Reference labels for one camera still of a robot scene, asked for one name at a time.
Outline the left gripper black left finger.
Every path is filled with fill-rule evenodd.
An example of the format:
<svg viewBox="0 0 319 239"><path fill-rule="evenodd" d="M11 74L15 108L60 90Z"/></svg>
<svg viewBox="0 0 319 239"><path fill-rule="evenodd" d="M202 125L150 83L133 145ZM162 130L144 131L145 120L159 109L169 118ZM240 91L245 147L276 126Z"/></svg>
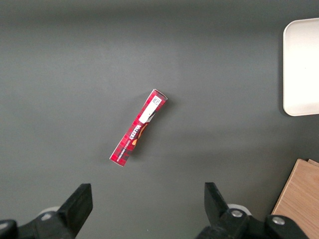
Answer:
<svg viewBox="0 0 319 239"><path fill-rule="evenodd" d="M58 209L46 209L35 220L37 239L74 239L93 209L91 184L81 184Z"/></svg>

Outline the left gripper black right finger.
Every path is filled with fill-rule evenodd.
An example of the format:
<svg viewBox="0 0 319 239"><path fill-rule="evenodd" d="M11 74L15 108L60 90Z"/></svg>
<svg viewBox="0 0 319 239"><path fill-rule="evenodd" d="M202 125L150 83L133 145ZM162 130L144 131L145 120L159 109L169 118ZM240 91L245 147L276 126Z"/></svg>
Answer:
<svg viewBox="0 0 319 239"><path fill-rule="evenodd" d="M213 182L204 185L204 208L210 225L200 239L263 239L264 226L246 210L230 207Z"/></svg>

